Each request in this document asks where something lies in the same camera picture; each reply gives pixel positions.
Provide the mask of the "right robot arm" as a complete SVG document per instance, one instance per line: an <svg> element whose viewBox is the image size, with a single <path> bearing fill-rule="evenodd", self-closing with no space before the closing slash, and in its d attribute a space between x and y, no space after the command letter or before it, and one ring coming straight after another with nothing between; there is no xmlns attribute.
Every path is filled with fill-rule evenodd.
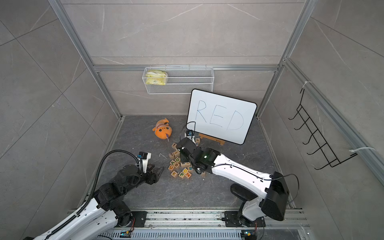
<svg viewBox="0 0 384 240"><path fill-rule="evenodd" d="M279 172L262 173L241 165L211 148L202 149L195 139L195 130L182 127L176 149L181 162L188 163L196 174L209 173L234 182L231 193L242 200L237 213L240 225L250 226L256 219L269 217L283 221L287 205L290 204L290 190L286 176Z"/></svg>

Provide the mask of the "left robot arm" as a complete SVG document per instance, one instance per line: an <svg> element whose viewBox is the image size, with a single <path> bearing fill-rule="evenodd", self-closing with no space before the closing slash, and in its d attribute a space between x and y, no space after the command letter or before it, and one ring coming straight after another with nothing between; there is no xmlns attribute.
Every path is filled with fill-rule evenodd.
<svg viewBox="0 0 384 240"><path fill-rule="evenodd" d="M115 153L123 153L134 159L107 183L98 186L104 162ZM151 154L140 152L137 156L125 150L106 153L95 175L89 197L71 215L52 229L37 236L38 240L92 240L114 227L126 227L134 223L132 211L124 201L125 195L141 184L152 185L159 181L164 168L149 164Z"/></svg>

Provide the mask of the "white whiteboard with RED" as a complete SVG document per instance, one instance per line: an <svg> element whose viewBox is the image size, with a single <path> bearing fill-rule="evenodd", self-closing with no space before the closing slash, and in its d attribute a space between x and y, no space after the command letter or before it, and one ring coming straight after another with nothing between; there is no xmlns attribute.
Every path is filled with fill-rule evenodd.
<svg viewBox="0 0 384 240"><path fill-rule="evenodd" d="M257 104L194 89L186 128L210 137L244 144Z"/></svg>

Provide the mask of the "wooden block brown Q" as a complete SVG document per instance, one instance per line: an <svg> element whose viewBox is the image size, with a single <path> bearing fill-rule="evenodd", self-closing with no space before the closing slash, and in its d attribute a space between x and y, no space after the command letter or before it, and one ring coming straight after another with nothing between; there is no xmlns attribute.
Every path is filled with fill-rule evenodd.
<svg viewBox="0 0 384 240"><path fill-rule="evenodd" d="M187 162L187 163L181 163L181 167L182 168L188 168L191 166L191 163Z"/></svg>

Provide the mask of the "wooden block brown K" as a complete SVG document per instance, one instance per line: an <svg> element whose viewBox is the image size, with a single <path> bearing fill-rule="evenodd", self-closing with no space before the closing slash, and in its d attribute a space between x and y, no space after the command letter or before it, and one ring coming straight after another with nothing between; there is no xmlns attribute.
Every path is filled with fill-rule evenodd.
<svg viewBox="0 0 384 240"><path fill-rule="evenodd" d="M171 176L174 177L174 178L177 178L179 176L179 173L176 172L176 171L172 171L171 172Z"/></svg>

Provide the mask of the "orange plush fish toy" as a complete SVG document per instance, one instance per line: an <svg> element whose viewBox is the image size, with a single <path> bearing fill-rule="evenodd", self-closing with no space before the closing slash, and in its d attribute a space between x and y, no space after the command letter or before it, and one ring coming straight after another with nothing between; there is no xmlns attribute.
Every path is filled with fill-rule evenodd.
<svg viewBox="0 0 384 240"><path fill-rule="evenodd" d="M152 131L161 140L169 140L172 135L172 128L167 118L157 121Z"/></svg>

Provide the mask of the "wooden easel stand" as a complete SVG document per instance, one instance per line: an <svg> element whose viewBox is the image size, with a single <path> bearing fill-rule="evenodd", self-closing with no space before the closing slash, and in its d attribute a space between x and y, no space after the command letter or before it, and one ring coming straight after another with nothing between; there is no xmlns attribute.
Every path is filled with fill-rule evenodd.
<svg viewBox="0 0 384 240"><path fill-rule="evenodd" d="M221 140L221 139L218 139L218 138L215 138L215 137L211 137L211 136L208 136L208 135L204 135L204 134L201 134L199 133L199 137L200 139L208 139L208 140L211 140L211 141L214 141L214 142L217 142L219 143L221 146L223 146L225 144L226 141L224 140Z"/></svg>

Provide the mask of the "yellow packet in basket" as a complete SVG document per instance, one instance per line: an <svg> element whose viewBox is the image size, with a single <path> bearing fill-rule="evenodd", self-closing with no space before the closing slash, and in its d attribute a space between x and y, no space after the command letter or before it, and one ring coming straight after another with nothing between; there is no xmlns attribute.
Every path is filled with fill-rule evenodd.
<svg viewBox="0 0 384 240"><path fill-rule="evenodd" d="M146 72L145 83L147 85L165 86L168 81L168 74L160 70Z"/></svg>

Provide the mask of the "metal base rail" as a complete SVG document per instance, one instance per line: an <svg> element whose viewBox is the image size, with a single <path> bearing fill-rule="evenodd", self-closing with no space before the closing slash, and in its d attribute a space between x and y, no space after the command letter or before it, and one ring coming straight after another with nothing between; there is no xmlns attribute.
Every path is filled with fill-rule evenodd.
<svg viewBox="0 0 384 240"><path fill-rule="evenodd" d="M315 239L302 210L287 210L282 222L262 217L246 227L236 224L235 209L134 209L133 227L114 227L93 240L258 240Z"/></svg>

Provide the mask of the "black wall hook rack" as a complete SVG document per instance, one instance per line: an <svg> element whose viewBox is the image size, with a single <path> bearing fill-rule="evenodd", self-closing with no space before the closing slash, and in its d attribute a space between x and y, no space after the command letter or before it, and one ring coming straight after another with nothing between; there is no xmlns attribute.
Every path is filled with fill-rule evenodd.
<svg viewBox="0 0 384 240"><path fill-rule="evenodd" d="M308 130L310 133L310 136L308 137L308 140L306 142L302 142L303 145L308 145L310 143L315 143L316 148L309 153L306 153L307 156L313 156L317 153L321 153L322 157L325 159L325 164L321 167L314 167L315 170L319 171L322 170L326 167L334 168L336 166L341 165L342 163L353 159L354 157L357 157L357 153L352 153L350 154L349 157L347 157L344 160L340 160L335 151L332 149L331 145L329 142L326 140L324 134L320 129L318 128L317 124L314 122L312 117L309 115L308 111L304 108L304 93L305 90L301 89L300 90L300 102L296 108L296 114L288 118L290 121L293 121L295 119L300 119L302 124L299 127L294 127L295 131L299 131L303 128Z"/></svg>

